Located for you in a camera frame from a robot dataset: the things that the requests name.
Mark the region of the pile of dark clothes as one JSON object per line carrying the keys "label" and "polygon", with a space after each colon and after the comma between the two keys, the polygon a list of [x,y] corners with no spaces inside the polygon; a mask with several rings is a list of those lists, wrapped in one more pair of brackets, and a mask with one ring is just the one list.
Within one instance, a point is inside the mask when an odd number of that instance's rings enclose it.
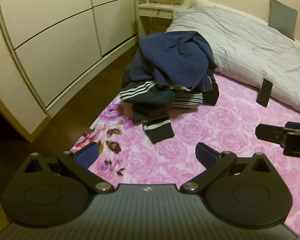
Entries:
{"label": "pile of dark clothes", "polygon": [[209,43],[196,31],[147,35],[125,69],[119,96],[156,144],[174,137],[169,109],[217,103],[216,67]]}

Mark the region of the black smartphone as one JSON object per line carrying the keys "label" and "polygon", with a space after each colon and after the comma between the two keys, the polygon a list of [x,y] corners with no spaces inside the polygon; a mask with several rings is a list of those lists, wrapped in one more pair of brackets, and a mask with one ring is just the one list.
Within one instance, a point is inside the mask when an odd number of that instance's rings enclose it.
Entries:
{"label": "black smartphone", "polygon": [[256,102],[263,106],[267,107],[270,96],[271,96],[271,90],[273,88],[273,83],[268,81],[267,79],[263,79],[261,82],[261,87],[258,92]]}

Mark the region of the pink floral blanket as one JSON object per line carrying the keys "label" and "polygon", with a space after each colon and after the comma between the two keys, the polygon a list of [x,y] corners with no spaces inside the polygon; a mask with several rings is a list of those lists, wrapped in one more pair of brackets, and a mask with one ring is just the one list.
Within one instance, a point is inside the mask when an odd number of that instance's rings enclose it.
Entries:
{"label": "pink floral blanket", "polygon": [[300,159],[284,156],[277,144],[258,140],[259,124],[300,123],[300,113],[275,100],[267,107],[256,102],[253,88],[216,76],[219,99],[215,106],[173,108],[169,113],[174,137],[153,144],[142,126],[132,123],[132,107],[115,98],[72,147],[76,152],[91,142],[100,155],[90,171],[113,185],[182,185],[203,172],[195,156],[199,142],[240,157],[264,153],[293,195],[286,224],[300,235]]}

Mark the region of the white striped duvet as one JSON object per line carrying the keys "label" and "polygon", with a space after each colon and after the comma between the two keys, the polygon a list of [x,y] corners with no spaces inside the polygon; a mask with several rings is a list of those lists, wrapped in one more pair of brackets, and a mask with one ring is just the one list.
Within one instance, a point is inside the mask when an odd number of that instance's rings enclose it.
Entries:
{"label": "white striped duvet", "polygon": [[220,7],[196,6],[176,10],[167,31],[200,33],[218,72],[257,88],[266,79],[273,98],[300,111],[300,50],[276,29]]}

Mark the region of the grey pillow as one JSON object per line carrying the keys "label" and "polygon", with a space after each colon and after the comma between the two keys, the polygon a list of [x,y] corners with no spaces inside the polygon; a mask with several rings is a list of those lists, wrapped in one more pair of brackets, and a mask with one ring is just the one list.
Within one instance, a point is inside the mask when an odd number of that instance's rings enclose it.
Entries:
{"label": "grey pillow", "polygon": [[268,25],[291,40],[295,40],[295,28],[298,11],[277,0],[269,1]]}

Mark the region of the cream wardrobe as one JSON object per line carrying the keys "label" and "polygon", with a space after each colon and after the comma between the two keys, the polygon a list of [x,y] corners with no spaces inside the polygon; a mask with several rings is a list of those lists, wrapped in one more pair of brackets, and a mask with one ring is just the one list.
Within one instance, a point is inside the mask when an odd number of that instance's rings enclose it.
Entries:
{"label": "cream wardrobe", "polygon": [[34,141],[137,41],[138,0],[0,0],[0,111]]}

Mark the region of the cream dressing table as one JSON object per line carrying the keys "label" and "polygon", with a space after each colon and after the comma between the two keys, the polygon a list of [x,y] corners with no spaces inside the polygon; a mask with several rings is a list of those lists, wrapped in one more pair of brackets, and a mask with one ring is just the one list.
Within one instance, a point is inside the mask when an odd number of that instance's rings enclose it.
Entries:
{"label": "cream dressing table", "polygon": [[138,0],[138,35],[165,32],[173,20],[174,11],[183,6],[184,0]]}

